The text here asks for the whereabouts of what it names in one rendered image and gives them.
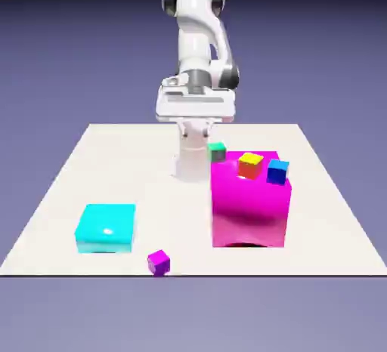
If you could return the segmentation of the small green cube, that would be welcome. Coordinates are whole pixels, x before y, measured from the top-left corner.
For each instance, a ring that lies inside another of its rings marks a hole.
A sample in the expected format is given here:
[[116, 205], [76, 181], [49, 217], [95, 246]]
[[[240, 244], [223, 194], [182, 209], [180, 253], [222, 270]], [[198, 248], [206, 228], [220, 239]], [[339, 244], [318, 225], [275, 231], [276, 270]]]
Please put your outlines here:
[[227, 148], [222, 142], [208, 143], [207, 149], [211, 163], [224, 162], [226, 160]]

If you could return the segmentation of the small blue cube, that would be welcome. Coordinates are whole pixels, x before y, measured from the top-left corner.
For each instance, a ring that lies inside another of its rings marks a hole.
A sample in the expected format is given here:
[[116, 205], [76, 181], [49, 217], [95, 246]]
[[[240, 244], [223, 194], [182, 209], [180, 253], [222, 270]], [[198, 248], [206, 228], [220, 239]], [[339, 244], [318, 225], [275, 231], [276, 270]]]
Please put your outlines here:
[[289, 162], [272, 159], [268, 164], [267, 182], [270, 184], [284, 185], [287, 179]]

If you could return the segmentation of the large cyan box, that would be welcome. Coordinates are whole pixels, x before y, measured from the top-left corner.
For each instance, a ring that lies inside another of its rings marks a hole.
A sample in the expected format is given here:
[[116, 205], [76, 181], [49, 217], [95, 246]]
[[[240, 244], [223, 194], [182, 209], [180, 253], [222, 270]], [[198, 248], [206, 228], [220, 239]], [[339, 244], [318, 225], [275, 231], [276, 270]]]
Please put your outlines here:
[[74, 233], [78, 252], [131, 252], [135, 212], [135, 204], [88, 204]]

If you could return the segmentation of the small orange cube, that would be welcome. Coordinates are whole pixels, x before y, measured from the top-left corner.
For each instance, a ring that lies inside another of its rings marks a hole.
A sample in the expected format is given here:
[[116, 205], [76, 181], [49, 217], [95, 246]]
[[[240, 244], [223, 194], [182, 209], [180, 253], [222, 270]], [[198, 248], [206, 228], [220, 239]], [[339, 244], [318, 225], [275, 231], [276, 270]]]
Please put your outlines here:
[[238, 175], [250, 180], [256, 179], [262, 171], [264, 156], [255, 153], [244, 153], [238, 159]]

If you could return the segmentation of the small purple cube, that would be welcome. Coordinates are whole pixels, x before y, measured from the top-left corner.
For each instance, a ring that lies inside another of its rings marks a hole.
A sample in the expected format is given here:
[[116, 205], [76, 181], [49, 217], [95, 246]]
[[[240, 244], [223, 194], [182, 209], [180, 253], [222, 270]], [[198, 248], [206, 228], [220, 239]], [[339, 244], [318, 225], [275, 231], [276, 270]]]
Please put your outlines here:
[[170, 271], [170, 257], [162, 249], [149, 254], [147, 263], [154, 276], [164, 276]]

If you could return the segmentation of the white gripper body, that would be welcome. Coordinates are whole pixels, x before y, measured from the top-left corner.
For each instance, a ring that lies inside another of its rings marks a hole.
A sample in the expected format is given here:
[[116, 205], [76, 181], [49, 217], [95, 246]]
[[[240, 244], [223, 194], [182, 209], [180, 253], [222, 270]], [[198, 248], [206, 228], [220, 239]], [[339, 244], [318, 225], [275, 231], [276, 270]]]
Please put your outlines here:
[[156, 118], [160, 122], [181, 119], [232, 122], [235, 114], [235, 92], [232, 90], [205, 87], [203, 94], [189, 94], [187, 86], [159, 87]]

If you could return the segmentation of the large magenta box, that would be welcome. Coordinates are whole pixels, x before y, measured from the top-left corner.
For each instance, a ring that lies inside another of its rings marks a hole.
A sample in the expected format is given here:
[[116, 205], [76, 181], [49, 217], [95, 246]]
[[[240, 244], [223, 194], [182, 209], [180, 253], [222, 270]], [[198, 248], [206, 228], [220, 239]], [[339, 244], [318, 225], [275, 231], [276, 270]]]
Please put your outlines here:
[[292, 186], [267, 182], [268, 166], [278, 159], [275, 151], [257, 151], [262, 172], [255, 179], [237, 175], [242, 151], [228, 151], [226, 160], [211, 164], [212, 246], [235, 245], [283, 248]]

